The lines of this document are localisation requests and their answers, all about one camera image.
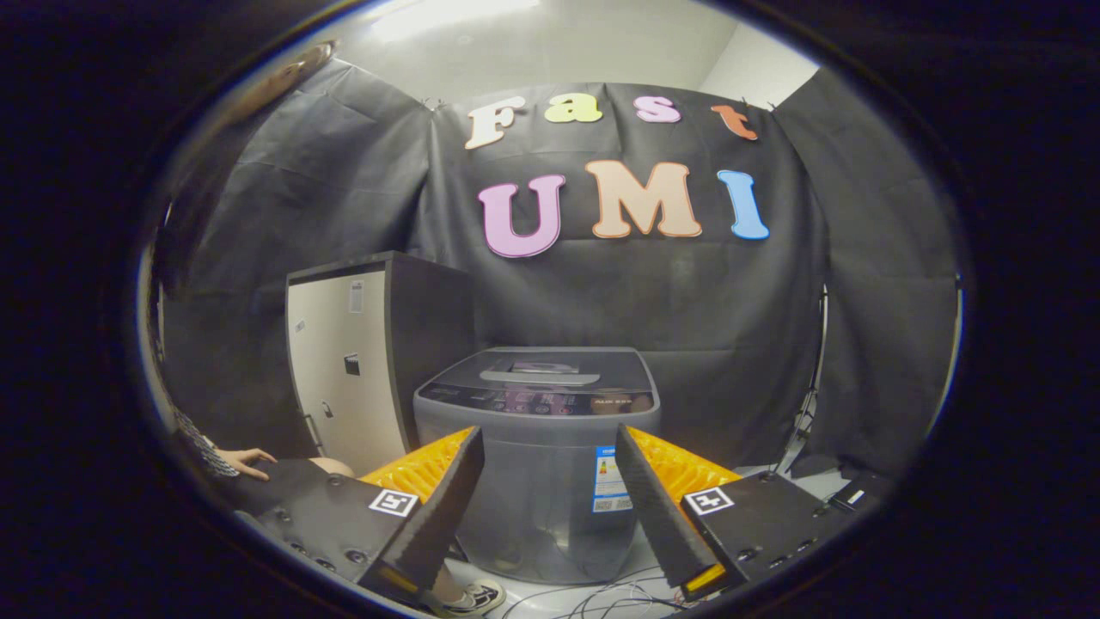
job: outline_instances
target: cabinet door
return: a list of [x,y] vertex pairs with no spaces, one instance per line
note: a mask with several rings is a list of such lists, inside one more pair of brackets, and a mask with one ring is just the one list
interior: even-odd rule
[[[405,455],[391,388],[385,291],[386,272],[380,268],[292,284],[287,292],[290,367],[301,411],[311,418],[324,455],[356,475]],[[353,355],[359,375],[345,362]]]

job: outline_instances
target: pink letter u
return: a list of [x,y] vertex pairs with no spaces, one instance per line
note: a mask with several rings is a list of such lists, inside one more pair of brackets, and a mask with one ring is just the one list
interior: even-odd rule
[[542,253],[558,240],[561,232],[561,211],[558,207],[558,187],[565,184],[561,174],[537,176],[527,185],[539,199],[539,229],[519,235],[512,228],[512,196],[519,189],[513,183],[493,185],[477,194],[485,205],[485,242],[494,253],[505,257],[526,257]]

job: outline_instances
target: knee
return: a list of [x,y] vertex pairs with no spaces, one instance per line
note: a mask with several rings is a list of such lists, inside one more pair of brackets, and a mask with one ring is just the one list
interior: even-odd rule
[[352,473],[351,467],[343,464],[340,461],[334,461],[332,458],[309,458],[309,462],[324,469],[326,473],[338,473],[346,477],[355,477]]

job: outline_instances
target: hand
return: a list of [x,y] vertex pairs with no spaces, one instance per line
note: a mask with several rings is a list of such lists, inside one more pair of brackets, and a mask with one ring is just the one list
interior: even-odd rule
[[256,471],[249,465],[256,461],[267,461],[270,463],[278,462],[267,452],[256,449],[244,450],[242,452],[223,452],[221,450],[215,450],[215,452],[218,452],[218,455],[224,458],[224,461],[229,463],[229,466],[233,467],[233,471],[243,473],[244,475],[261,482],[268,482],[271,478],[267,477],[266,473]]

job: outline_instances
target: letter cutout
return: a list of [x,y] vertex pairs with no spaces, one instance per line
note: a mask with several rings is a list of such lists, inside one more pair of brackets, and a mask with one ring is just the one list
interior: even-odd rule
[[527,235],[519,235],[512,228],[512,196],[519,187],[507,183],[482,189],[477,199],[485,205],[485,242],[493,253],[527,257],[550,248],[561,232],[558,188],[564,184],[561,174],[537,176],[528,183],[539,199],[539,229]]
[[595,122],[604,117],[604,112],[596,109],[596,98],[584,92],[569,92],[558,95],[550,99],[550,108],[547,109],[547,120],[550,122]]
[[521,108],[526,102],[522,97],[512,97],[471,110],[468,115],[474,122],[466,150],[472,151],[504,137],[504,131],[498,130],[496,125],[512,126],[512,122],[516,119],[513,108]]
[[760,211],[752,196],[752,177],[744,172],[723,169],[718,172],[718,180],[729,189],[729,199],[734,202],[734,224],[730,230],[743,239],[767,239],[771,232],[760,221]]
[[638,97],[634,100],[638,108],[638,118],[646,122],[676,122],[680,112],[672,107],[672,101],[664,97]]
[[745,123],[749,121],[747,115],[737,113],[734,111],[734,108],[729,106],[714,106],[711,108],[711,111],[716,111],[719,115],[722,115],[722,120],[726,123],[726,129],[729,129],[746,140],[757,139],[756,132],[750,131],[745,126]]
[[703,232],[688,197],[690,172],[686,165],[658,163],[645,187],[620,161],[592,161],[584,168],[596,177],[600,189],[600,221],[592,226],[593,234],[604,239],[629,234],[630,224],[623,220],[623,208],[644,234],[653,228],[658,208],[661,209],[661,222],[657,229],[662,234],[697,236]]

